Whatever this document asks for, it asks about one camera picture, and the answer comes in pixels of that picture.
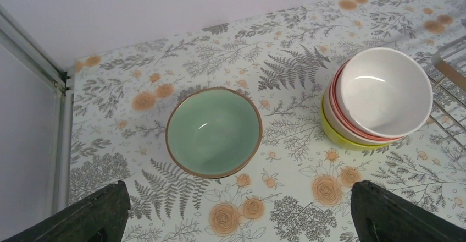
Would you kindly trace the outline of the white bowl red rim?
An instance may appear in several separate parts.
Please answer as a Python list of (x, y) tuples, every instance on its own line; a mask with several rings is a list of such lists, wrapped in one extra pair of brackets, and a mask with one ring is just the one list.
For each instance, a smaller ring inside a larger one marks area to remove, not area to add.
[(340, 73), (342, 72), (342, 70), (344, 69), (344, 67), (346, 66), (346, 64), (348, 63), (348, 60), (346, 62), (344, 62), (344, 64), (342, 64), (337, 72), (335, 73), (334, 77), (332, 78), (332, 80), (329, 82), (328, 86), (330, 86), (330, 104), (331, 104), (331, 108), (332, 110), (334, 111), (334, 113), (336, 114), (338, 120), (347, 128), (349, 129), (351, 132), (363, 137), (363, 138), (366, 138), (366, 139), (370, 139), (370, 140), (375, 140), (375, 141), (389, 141), (389, 140), (398, 140), (398, 139), (401, 139), (401, 137), (392, 137), (392, 138), (389, 138), (389, 137), (380, 137), (380, 136), (375, 136), (375, 135), (371, 135), (371, 134), (368, 134), (366, 132), (363, 132), (363, 131), (360, 131), (356, 126), (354, 126), (353, 124), (351, 124), (347, 119), (346, 117), (343, 115), (342, 113), (342, 110), (340, 110), (340, 107), (339, 107), (339, 104), (337, 103), (337, 99), (336, 99), (336, 82), (337, 82), (337, 79), (338, 77), (340, 76)]

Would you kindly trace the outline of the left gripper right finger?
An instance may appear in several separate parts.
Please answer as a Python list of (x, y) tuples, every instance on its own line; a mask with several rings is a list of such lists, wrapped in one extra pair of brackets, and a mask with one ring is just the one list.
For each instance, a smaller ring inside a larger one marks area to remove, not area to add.
[(465, 241), (465, 229), (368, 181), (351, 189), (360, 241)]

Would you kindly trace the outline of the plain white bowl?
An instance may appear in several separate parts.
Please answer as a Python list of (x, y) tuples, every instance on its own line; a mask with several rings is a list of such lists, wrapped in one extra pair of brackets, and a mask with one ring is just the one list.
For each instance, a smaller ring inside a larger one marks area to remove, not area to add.
[(335, 75), (331, 95), (351, 128), (380, 138), (418, 130), (430, 115), (433, 92), (422, 67), (395, 49), (359, 52)]

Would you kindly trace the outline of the pale green pink-base bowl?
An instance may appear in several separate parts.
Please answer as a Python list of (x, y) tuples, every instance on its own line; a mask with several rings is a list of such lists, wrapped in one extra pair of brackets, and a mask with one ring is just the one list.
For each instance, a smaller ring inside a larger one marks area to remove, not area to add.
[(165, 144), (173, 162), (204, 179), (240, 171), (257, 153), (260, 112), (247, 96), (225, 87), (201, 89), (171, 112)]

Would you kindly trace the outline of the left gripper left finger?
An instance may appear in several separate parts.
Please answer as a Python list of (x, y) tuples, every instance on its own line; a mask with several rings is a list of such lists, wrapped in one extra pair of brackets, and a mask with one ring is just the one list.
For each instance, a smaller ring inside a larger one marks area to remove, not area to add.
[(118, 181), (5, 241), (121, 241), (130, 207), (126, 184)]

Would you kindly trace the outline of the yellow bowl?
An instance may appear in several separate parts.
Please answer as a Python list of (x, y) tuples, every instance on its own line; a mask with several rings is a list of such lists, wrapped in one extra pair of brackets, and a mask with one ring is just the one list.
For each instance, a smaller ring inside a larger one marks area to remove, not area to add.
[(389, 146), (391, 143), (389, 142), (388, 144), (382, 144), (382, 145), (363, 145), (359, 144), (356, 142), (353, 142), (351, 140), (348, 140), (347, 138), (343, 137), (340, 135), (328, 122), (325, 113), (324, 113), (324, 96), (321, 98), (321, 103), (320, 103), (320, 117), (321, 117), (321, 126), (326, 134), (326, 136), (336, 145), (338, 145), (340, 148), (343, 149), (348, 149), (348, 150), (354, 150), (354, 151), (365, 151), (365, 150), (375, 150), (375, 149), (380, 149), (386, 146)]

